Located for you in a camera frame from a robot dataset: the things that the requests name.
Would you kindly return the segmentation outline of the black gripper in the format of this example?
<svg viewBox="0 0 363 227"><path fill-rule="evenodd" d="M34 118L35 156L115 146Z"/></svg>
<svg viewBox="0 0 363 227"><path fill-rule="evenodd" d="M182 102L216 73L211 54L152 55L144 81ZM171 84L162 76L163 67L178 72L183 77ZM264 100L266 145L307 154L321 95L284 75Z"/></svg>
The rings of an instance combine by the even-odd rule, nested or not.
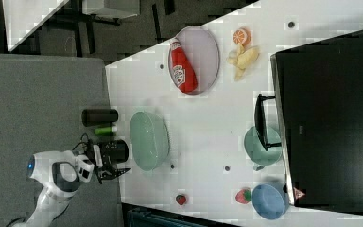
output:
<svg viewBox="0 0 363 227"><path fill-rule="evenodd" d="M123 174L130 171L127 168L112 169L112 170L102 170L103 162L101 149L98 144L94 144L92 140L87 142L86 156L95 165L95 174L99 177L99 182L114 180Z"/></svg>

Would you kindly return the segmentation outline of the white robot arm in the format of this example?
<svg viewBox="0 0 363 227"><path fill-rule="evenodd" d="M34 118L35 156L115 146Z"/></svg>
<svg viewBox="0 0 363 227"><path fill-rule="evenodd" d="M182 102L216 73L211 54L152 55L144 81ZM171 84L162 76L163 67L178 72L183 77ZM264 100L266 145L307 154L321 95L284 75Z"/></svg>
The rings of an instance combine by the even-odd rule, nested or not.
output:
<svg viewBox="0 0 363 227"><path fill-rule="evenodd" d="M89 139L80 141L71 150L33 154L27 163L27 177L40 183L43 189L28 220L12 222L12 227L49 227L93 175L99 183L114 180L130 171L129 167L115 167L128 159L129 147L123 140L94 143Z"/></svg>

